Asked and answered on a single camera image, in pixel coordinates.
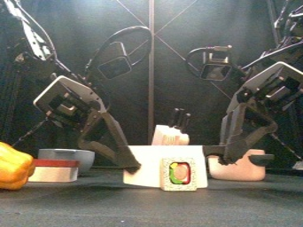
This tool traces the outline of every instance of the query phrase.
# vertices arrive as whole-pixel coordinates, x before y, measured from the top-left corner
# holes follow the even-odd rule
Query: black table
[[[123,183],[121,170],[92,169],[73,183],[0,190],[0,226],[303,226],[303,177],[261,182],[208,179],[196,192]]]

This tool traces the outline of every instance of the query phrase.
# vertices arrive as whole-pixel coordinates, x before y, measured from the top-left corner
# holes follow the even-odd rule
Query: toy food
[[[0,189],[18,190],[33,173],[33,157],[0,142]]]

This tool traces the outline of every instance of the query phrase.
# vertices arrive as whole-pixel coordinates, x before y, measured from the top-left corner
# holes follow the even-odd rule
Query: gray bowl
[[[79,174],[83,174],[92,167],[95,153],[85,150],[46,148],[38,149],[37,158],[45,160],[79,160]]]

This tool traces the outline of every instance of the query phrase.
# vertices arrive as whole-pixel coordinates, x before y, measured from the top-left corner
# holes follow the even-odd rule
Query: white knife block
[[[151,145],[188,145],[189,137],[176,128],[156,125]]]

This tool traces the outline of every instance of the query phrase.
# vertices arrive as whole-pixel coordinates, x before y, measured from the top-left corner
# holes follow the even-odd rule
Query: black backdrop
[[[79,74],[84,73],[93,51],[116,31],[129,26],[148,27],[151,23],[155,27],[153,124],[165,124],[171,110],[181,107],[192,114],[191,144],[216,145],[220,122],[236,84],[195,78],[185,71],[183,59],[195,48],[231,44],[235,63],[244,66],[263,51],[273,48],[267,1],[159,0],[155,1],[152,21],[149,3],[147,0],[21,1],[52,38],[60,61]],[[280,5],[281,1],[276,1],[276,11]],[[109,112],[120,122],[129,145],[147,145],[151,117],[148,60],[131,73],[107,82],[104,88],[111,94]],[[38,85],[22,78],[14,113],[9,116],[8,143],[13,143],[44,119],[32,106],[40,91]],[[48,123],[17,149],[36,156],[38,148],[76,148],[76,140],[77,134]],[[289,165],[292,157],[275,141],[265,139],[259,147],[277,153],[276,167]],[[96,164],[108,163],[97,157]]]

